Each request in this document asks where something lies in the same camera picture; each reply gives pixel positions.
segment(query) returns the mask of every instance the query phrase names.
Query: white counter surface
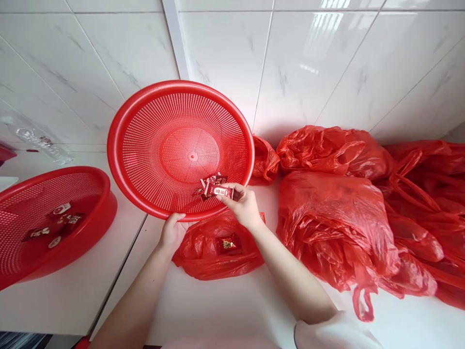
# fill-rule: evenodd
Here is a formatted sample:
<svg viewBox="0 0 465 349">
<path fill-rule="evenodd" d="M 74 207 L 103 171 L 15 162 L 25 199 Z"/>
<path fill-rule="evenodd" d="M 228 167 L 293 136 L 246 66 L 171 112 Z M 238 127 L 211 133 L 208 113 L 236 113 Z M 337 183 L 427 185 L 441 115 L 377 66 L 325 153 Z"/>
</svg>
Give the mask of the white counter surface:
<svg viewBox="0 0 465 349">
<path fill-rule="evenodd" d="M 251 188 L 268 227 L 275 231 L 278 184 Z M 157 244 L 162 225 L 148 216 L 91 339 Z M 351 293 L 322 285 L 339 309 L 355 314 Z M 455 349 L 465 343 L 465 312 L 436 298 L 399 300 L 379 290 L 372 302 L 375 321 L 367 326 L 386 349 Z M 294 325 L 266 266 L 235 278 L 199 281 L 172 263 L 146 344 L 164 345 L 180 337 L 260 334 L 284 349 L 295 348 Z"/>
<path fill-rule="evenodd" d="M 59 168 L 45 155 L 17 151 L 0 167 L 0 175 L 19 181 Z M 0 331 L 87 335 L 116 280 L 146 214 L 120 192 L 106 153 L 71 153 L 72 165 L 94 166 L 111 179 L 118 200 L 113 224 L 84 256 L 40 279 L 0 291 Z"/>
</svg>

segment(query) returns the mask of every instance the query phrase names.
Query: person's right hand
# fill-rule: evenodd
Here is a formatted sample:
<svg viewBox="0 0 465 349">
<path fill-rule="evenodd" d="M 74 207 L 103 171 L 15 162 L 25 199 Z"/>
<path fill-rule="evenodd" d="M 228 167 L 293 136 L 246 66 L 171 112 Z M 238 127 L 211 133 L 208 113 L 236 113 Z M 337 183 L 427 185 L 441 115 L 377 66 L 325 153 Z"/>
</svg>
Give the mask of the person's right hand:
<svg viewBox="0 0 465 349">
<path fill-rule="evenodd" d="M 222 187 L 234 189 L 234 200 L 224 195 L 217 195 L 216 198 L 231 209 L 241 223 L 249 231 L 263 224 L 258 212 L 255 193 L 240 185 L 239 183 L 224 183 Z"/>
</svg>

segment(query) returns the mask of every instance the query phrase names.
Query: red candy wrapper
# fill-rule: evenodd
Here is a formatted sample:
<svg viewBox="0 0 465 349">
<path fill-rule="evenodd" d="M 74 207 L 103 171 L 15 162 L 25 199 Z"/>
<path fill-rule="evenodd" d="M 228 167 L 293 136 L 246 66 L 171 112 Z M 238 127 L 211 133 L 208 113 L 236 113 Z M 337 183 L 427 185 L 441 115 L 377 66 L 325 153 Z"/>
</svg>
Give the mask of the red candy wrapper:
<svg viewBox="0 0 465 349">
<path fill-rule="evenodd" d="M 65 213 L 70 208 L 71 208 L 71 203 L 66 203 L 64 205 L 58 206 L 56 209 L 54 209 L 48 215 L 51 216 L 51 217 L 56 217 L 56 215 L 60 215 L 62 213 Z"/>
<path fill-rule="evenodd" d="M 217 238 L 217 253 L 218 254 L 241 254 L 242 247 L 239 236 L 233 233 L 231 236 Z"/>
<path fill-rule="evenodd" d="M 23 242 L 32 238 L 38 238 L 42 235 L 54 235 L 61 231 L 67 224 L 68 217 L 66 213 L 61 216 L 56 216 L 55 219 L 50 219 L 44 224 L 44 226 L 28 231 L 26 236 L 23 238 Z"/>
<path fill-rule="evenodd" d="M 68 215 L 68 222 L 64 226 L 62 233 L 68 234 L 72 233 L 81 222 L 84 220 L 86 214 L 85 213 L 75 213 L 73 215 Z"/>
<path fill-rule="evenodd" d="M 220 172 L 218 172 L 217 174 L 211 174 L 209 175 L 207 178 L 205 179 L 200 179 L 200 182 L 201 182 L 201 185 L 202 187 L 201 188 L 198 188 L 193 194 L 192 196 L 195 196 L 195 195 L 200 195 L 202 200 L 208 200 L 210 199 L 211 197 L 214 197 L 215 194 L 208 194 L 206 193 L 206 188 L 208 186 L 208 184 L 215 184 L 215 185 L 220 185 L 220 184 L 223 184 L 223 183 L 226 183 L 228 181 L 228 176 L 225 176 L 225 175 L 222 175 Z"/>
<path fill-rule="evenodd" d="M 224 188 L 224 187 L 220 187 L 218 185 L 212 184 L 212 183 L 207 183 L 207 186 L 203 194 L 205 196 L 209 195 L 210 197 L 215 196 L 215 195 L 224 195 L 232 199 L 233 194 L 234 194 L 234 189 Z"/>
</svg>

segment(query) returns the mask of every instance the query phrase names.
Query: red plastic basket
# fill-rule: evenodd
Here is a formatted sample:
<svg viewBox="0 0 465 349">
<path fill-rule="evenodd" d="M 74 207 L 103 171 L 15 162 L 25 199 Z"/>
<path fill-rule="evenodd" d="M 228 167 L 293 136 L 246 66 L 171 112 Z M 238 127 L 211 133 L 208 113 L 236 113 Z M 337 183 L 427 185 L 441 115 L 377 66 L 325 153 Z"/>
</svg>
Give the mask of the red plastic basket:
<svg viewBox="0 0 465 349">
<path fill-rule="evenodd" d="M 246 185 L 253 169 L 252 133 L 239 109 L 218 91 L 191 81 L 148 86 L 129 98 L 108 134 L 116 183 L 143 211 L 198 221 L 225 209 L 193 193 L 216 172 Z"/>
<path fill-rule="evenodd" d="M 70 201 L 92 197 L 83 222 L 60 243 L 57 236 L 22 242 L 26 233 L 47 221 L 46 215 Z M 105 172 L 75 166 L 48 172 L 0 193 L 0 290 L 51 274 L 85 254 L 110 227 L 116 215 L 116 197 Z"/>
</svg>

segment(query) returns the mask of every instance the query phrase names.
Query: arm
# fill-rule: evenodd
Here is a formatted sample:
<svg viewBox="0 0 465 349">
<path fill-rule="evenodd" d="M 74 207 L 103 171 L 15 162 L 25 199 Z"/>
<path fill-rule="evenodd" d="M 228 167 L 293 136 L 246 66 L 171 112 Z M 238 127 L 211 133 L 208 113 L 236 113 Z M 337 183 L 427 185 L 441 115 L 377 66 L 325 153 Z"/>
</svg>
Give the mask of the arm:
<svg viewBox="0 0 465 349">
<path fill-rule="evenodd" d="M 186 223 L 176 223 L 184 216 L 173 213 L 165 222 L 160 242 L 98 331 L 90 349 L 144 346 L 168 265 L 186 234 Z"/>
<path fill-rule="evenodd" d="M 263 223 L 255 193 L 237 183 L 222 186 L 234 188 L 238 196 L 231 200 L 217 195 L 217 199 L 228 206 L 253 235 L 294 317 L 307 324 L 316 324 L 335 316 L 337 309 L 316 278 Z"/>
</svg>

